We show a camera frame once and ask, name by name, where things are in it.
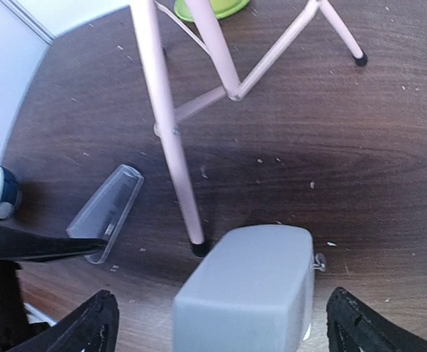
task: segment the debris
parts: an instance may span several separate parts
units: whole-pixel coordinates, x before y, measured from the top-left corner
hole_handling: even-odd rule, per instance
[[[73,160],[70,156],[64,156],[64,158],[66,158],[66,159],[68,159],[68,160],[70,160],[70,161],[72,161],[74,164],[76,164],[76,165],[78,165],[78,166],[81,166],[81,164],[80,163],[78,163],[78,162],[76,162],[75,160]]]
[[[200,167],[200,173],[202,174],[202,177],[204,177],[205,179],[208,179],[208,176],[205,173],[205,165],[201,165],[201,167]]]

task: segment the black object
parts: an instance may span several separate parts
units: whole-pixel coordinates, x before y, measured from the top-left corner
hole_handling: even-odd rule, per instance
[[[203,241],[201,244],[191,242],[191,250],[196,257],[204,258],[211,250],[211,242],[208,240]]]
[[[345,289],[326,306],[329,352],[427,352],[427,341],[396,326]]]
[[[100,291],[58,324],[29,324],[15,261],[48,262],[104,250],[101,239],[44,238],[0,226],[0,351],[111,352],[119,328],[116,298]]]
[[[357,65],[357,66],[360,66],[360,67],[364,67],[364,66],[366,66],[367,65],[367,63],[368,63],[368,56],[367,56],[367,54],[362,50],[362,52],[363,52],[363,56],[360,58],[360,59],[358,59],[358,58],[356,58],[355,56],[353,56],[354,57],[354,61],[355,61],[355,64]]]

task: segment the green object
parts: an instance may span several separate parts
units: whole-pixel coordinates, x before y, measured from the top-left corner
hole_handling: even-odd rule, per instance
[[[211,0],[213,11],[219,20],[237,13],[243,7],[248,5],[248,3],[249,0]],[[194,22],[191,12],[184,0],[176,0],[175,12],[181,20]]]

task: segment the wooden floor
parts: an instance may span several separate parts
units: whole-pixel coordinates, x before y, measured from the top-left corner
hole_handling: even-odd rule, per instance
[[[222,21],[242,78],[302,2],[257,0]],[[427,1],[333,4],[368,53],[365,69],[319,15],[244,101],[181,124],[208,236],[279,221],[307,228],[326,255],[301,351],[326,350],[325,303],[337,286],[427,339]],[[217,87],[205,53],[160,22],[175,102]],[[24,192],[8,225],[65,237],[122,163],[146,182],[106,263],[25,264],[25,298],[61,318],[109,289],[118,350],[170,351],[171,300],[200,261],[153,135],[128,9],[59,38],[44,59],[4,157]]]

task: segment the white cable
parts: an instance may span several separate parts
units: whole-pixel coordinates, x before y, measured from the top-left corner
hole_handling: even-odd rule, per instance
[[[199,37],[196,34],[194,34],[194,32],[183,23],[183,21],[177,18],[174,13],[169,11],[169,9],[166,6],[160,4],[157,1],[155,1],[155,5],[160,11],[166,13],[168,17],[173,20],[174,23],[176,23],[182,30],[184,30],[184,32],[187,33],[187,35],[190,36],[193,39],[193,41],[195,41],[198,44],[198,46],[201,47],[207,53],[207,55],[210,56],[207,46],[205,46],[204,42],[201,39],[199,39]]]

